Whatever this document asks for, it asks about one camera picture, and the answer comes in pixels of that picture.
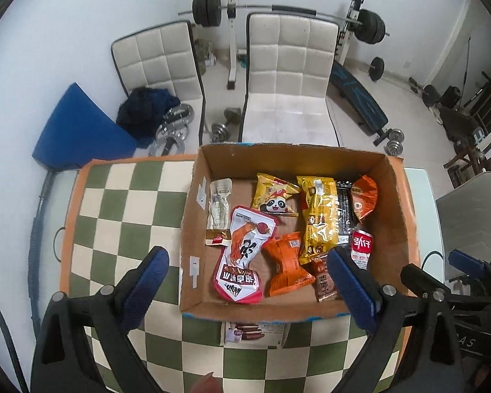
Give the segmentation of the barbell on rack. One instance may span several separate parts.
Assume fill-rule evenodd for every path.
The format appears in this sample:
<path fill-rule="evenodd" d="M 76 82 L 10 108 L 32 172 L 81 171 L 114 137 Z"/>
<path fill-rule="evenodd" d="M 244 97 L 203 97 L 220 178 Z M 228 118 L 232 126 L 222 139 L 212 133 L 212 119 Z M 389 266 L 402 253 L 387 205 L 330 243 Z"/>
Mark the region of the barbell on rack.
<path fill-rule="evenodd" d="M 339 43 L 336 45 L 335 58 L 343 63 L 349 52 L 350 40 L 355 37 L 358 41 L 376 45 L 389 35 L 384 20 L 374 11 L 362 7 L 364 0 L 350 0 L 347 14 L 339 17 L 308 8 L 290 5 L 241 5 L 238 0 L 192 0 L 191 9 L 180 11 L 180 16 L 190 15 L 194 23 L 202 28 L 217 28 L 222 23 L 222 17 L 228 20 L 229 38 L 229 69 L 227 88 L 236 87 L 238 56 L 241 54 L 237 46 L 235 23 L 237 11 L 262 9 L 280 13 L 308 16 L 319 19 L 339 20 Z"/>

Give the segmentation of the brown red snack packet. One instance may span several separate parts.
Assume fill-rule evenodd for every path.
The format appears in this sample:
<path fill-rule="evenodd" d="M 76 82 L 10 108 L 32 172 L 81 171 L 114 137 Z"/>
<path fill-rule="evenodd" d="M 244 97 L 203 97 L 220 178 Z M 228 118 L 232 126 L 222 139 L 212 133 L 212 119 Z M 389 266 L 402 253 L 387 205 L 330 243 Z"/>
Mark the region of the brown red snack packet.
<path fill-rule="evenodd" d="M 327 256 L 324 254 L 311 261 L 311 269 L 315 276 L 315 293 L 318 303 L 336 300 L 339 297 L 333 278 L 328 272 Z"/>

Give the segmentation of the chrome dumbbell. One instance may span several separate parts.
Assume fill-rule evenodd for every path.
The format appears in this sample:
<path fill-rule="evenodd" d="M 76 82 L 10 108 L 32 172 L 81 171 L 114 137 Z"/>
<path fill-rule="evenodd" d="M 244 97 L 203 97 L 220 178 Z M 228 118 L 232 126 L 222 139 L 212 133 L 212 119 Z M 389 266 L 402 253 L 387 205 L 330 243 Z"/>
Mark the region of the chrome dumbbell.
<path fill-rule="evenodd" d="M 399 129 L 388 130 L 389 141 L 385 145 L 385 152 L 390 156 L 400 156 L 404 151 L 404 133 Z"/>
<path fill-rule="evenodd" d="M 240 107 L 226 107 L 223 111 L 224 122 L 214 122 L 211 126 L 211 140 L 213 143 L 223 143 L 229 140 L 229 127 L 240 125 L 242 110 Z"/>

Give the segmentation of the red white clear pouch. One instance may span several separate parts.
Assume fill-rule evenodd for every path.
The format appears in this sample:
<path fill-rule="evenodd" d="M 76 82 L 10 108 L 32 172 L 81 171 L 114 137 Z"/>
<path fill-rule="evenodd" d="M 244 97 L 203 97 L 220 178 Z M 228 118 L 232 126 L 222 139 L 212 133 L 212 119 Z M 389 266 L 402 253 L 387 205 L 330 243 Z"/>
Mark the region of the red white clear pouch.
<path fill-rule="evenodd" d="M 354 263 L 366 270 L 373 251 L 373 236 L 359 228 L 353 230 L 350 255 Z"/>

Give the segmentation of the left white padded chair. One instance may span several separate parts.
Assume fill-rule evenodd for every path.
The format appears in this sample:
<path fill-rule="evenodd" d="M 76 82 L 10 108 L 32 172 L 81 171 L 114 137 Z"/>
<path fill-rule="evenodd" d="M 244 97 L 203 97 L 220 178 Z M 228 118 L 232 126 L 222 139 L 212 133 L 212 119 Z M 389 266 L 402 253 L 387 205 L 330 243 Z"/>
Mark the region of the left white padded chair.
<path fill-rule="evenodd" d="M 202 145 L 206 95 L 196 58 L 191 24 L 177 20 L 117 39 L 112 59 L 126 94 L 136 88 L 167 89 L 194 109 L 185 146 L 195 154 Z"/>

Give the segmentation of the white padded chair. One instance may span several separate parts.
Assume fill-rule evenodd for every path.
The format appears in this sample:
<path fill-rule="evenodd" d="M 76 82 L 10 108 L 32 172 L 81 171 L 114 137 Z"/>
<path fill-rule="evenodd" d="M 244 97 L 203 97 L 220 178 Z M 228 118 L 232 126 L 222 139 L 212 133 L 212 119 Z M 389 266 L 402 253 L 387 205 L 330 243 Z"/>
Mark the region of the white padded chair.
<path fill-rule="evenodd" d="M 177 20 L 117 39 L 112 59 L 126 94 L 136 88 L 167 89 L 194 109 L 185 146 L 195 154 L 202 145 L 206 95 L 196 58 L 191 24 Z"/>
<path fill-rule="evenodd" d="M 339 145 L 327 102 L 338 33 L 336 23 L 304 15 L 247 16 L 239 141 Z"/>

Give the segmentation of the right white padded chair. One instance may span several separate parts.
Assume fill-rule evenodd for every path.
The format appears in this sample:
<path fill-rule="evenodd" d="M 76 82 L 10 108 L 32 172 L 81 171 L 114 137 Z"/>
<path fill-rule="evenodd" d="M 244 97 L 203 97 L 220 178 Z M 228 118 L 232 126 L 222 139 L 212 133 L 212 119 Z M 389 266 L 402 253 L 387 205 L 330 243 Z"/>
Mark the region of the right white padded chair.
<path fill-rule="evenodd" d="M 336 23 L 304 15 L 247 16 L 239 141 L 339 145 L 327 102 L 338 33 Z"/>

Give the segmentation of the blue cushion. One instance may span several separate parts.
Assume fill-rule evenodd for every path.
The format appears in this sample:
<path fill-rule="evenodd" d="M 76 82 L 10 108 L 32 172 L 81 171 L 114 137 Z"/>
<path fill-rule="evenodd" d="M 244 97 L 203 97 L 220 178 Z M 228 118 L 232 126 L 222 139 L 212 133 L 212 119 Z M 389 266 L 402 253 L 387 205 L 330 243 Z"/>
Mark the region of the blue cushion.
<path fill-rule="evenodd" d="M 32 157 L 56 171 L 91 160 L 130 158 L 136 140 L 117 126 L 77 84 L 71 84 L 47 120 Z"/>

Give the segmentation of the clear gold snack pouch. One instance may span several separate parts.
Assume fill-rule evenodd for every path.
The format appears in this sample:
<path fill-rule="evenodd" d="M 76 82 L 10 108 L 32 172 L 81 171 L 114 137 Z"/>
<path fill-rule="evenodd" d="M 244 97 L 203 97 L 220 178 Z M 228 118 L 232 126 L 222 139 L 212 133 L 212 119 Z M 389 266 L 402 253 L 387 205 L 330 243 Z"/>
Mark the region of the clear gold snack pouch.
<path fill-rule="evenodd" d="M 223 178 L 210 185 L 206 245 L 227 247 L 231 242 L 230 209 L 228 198 L 232 193 L 232 180 Z"/>

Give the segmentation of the dark clothes pile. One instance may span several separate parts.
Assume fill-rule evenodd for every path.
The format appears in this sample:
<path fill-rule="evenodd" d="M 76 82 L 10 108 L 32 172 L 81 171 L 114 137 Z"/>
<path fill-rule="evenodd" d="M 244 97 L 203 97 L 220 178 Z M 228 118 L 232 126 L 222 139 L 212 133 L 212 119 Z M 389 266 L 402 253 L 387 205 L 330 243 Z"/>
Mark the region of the dark clothes pile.
<path fill-rule="evenodd" d="M 181 104 L 167 89 L 139 87 L 119 107 L 116 124 L 136 140 L 137 148 L 148 147 L 165 114 Z"/>

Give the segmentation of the chrome weight plates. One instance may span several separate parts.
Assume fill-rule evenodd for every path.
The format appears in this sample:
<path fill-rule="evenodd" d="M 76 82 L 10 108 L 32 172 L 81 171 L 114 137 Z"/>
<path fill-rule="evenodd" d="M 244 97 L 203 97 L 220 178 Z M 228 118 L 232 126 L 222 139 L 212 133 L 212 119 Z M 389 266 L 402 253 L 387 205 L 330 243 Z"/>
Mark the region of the chrome weight plates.
<path fill-rule="evenodd" d="M 149 148 L 149 156 L 183 154 L 193 119 L 194 109 L 187 103 L 169 109 L 164 115 L 163 123 L 158 126 Z"/>

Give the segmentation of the brown wooden chair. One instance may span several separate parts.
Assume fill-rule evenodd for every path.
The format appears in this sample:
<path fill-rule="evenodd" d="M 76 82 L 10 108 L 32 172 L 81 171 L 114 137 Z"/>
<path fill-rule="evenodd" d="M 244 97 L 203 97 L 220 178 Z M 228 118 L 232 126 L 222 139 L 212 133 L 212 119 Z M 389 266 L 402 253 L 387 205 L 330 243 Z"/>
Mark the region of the brown wooden chair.
<path fill-rule="evenodd" d="M 463 145 L 456 155 L 444 164 L 451 184 L 458 188 L 481 173 L 491 172 L 491 140 L 487 145 Z"/>

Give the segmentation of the yellow panda snack bag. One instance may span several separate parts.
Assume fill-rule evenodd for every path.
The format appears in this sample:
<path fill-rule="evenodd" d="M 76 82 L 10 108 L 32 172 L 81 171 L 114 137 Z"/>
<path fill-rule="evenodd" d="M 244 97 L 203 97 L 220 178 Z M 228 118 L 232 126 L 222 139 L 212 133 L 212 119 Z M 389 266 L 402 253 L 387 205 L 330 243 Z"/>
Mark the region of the yellow panda snack bag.
<path fill-rule="evenodd" d="M 299 193 L 298 185 L 269 174 L 258 173 L 251 208 L 268 215 L 297 216 L 297 211 L 287 200 Z"/>

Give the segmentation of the yellow chocolate snack pack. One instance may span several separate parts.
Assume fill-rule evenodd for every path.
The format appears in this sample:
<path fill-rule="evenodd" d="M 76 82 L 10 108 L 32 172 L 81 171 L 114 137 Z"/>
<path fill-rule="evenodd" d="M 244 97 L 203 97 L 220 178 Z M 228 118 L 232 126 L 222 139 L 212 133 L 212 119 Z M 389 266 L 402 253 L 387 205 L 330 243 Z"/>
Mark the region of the yellow chocolate snack pack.
<path fill-rule="evenodd" d="M 305 265 L 339 243 L 339 200 L 333 178 L 297 176 L 297 181 L 307 205 L 302 210 L 306 225 L 299 255 Z"/>

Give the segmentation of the black sit-up bench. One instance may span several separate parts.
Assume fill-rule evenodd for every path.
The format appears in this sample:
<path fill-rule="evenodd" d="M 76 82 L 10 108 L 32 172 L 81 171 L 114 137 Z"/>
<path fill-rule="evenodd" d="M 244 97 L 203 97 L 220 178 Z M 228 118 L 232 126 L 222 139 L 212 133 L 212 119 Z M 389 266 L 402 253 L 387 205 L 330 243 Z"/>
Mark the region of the black sit-up bench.
<path fill-rule="evenodd" d="M 333 63 L 330 82 L 337 88 L 339 94 L 352 105 L 370 133 L 378 135 L 373 144 L 375 146 L 380 145 L 389 136 L 388 133 L 384 132 L 384 127 L 388 124 L 389 119 L 374 97 L 338 61 Z"/>

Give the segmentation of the red white chicken feet pouch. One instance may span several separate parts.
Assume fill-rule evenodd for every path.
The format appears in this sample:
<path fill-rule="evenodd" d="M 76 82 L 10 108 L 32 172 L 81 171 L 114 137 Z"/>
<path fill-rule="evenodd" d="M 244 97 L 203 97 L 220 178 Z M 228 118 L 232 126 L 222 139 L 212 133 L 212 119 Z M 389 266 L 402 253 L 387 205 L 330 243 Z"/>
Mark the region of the red white chicken feet pouch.
<path fill-rule="evenodd" d="M 277 230 L 278 219 L 274 216 L 244 206 L 232 210 L 230 243 L 223 249 L 213 273 L 213 287 L 220 297 L 240 304 L 263 300 L 260 275 L 250 264 Z"/>

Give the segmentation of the Franzzi cookie box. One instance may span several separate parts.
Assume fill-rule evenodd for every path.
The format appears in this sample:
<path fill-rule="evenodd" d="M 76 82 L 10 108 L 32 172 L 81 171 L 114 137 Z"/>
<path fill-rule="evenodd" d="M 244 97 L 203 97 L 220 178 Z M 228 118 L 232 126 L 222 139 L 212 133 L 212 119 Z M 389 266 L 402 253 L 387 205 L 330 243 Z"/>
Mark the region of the Franzzi cookie box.
<path fill-rule="evenodd" d="M 222 324 L 221 344 L 232 349 L 281 349 L 289 334 L 290 324 L 237 323 Z"/>

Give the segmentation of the orange snack bag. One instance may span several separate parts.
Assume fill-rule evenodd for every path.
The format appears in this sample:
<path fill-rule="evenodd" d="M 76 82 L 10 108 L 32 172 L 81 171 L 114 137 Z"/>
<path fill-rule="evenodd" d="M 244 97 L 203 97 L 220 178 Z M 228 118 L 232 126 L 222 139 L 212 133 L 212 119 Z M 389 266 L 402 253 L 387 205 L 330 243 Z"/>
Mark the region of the orange snack bag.
<path fill-rule="evenodd" d="M 299 232 L 276 237 L 264 245 L 263 251 L 277 267 L 269 281 L 269 296 L 288 294 L 315 282 L 315 277 L 300 265 L 300 246 Z"/>
<path fill-rule="evenodd" d="M 378 200 L 377 184 L 372 178 L 361 176 L 351 186 L 350 193 L 354 214 L 362 223 L 376 207 Z"/>

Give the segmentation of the checkered table mat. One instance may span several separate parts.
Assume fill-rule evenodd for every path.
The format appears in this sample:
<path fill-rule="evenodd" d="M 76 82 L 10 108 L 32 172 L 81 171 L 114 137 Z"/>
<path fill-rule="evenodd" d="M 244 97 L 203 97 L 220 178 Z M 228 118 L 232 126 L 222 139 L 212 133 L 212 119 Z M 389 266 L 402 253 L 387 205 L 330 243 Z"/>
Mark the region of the checkered table mat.
<path fill-rule="evenodd" d="M 253 200 L 259 173 L 293 181 L 299 175 L 378 187 L 365 220 L 374 238 L 369 269 L 401 293 L 405 265 L 419 259 L 414 209 L 403 161 L 339 147 L 285 144 L 204 145 L 196 155 L 92 160 L 79 172 L 62 250 L 60 290 L 47 307 L 31 384 L 38 391 L 106 392 L 109 367 L 124 392 L 182 392 L 188 375 L 211 372 L 244 392 L 246 376 L 268 391 L 307 391 L 333 358 L 298 346 L 249 351 L 238 358 L 196 319 L 305 322 L 347 312 L 341 300 L 318 302 L 314 289 L 232 302 L 213 281 L 223 249 L 206 244 L 210 185 L 232 181 L 229 206 Z"/>

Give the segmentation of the black snack pack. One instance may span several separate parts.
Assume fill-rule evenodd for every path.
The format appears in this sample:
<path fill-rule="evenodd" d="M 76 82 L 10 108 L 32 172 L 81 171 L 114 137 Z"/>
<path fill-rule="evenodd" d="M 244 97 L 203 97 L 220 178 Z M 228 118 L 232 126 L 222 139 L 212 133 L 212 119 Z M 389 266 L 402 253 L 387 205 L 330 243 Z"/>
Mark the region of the black snack pack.
<path fill-rule="evenodd" d="M 356 219 L 351 198 L 352 183 L 348 180 L 336 182 L 338 198 L 339 244 L 348 244 L 356 227 Z"/>

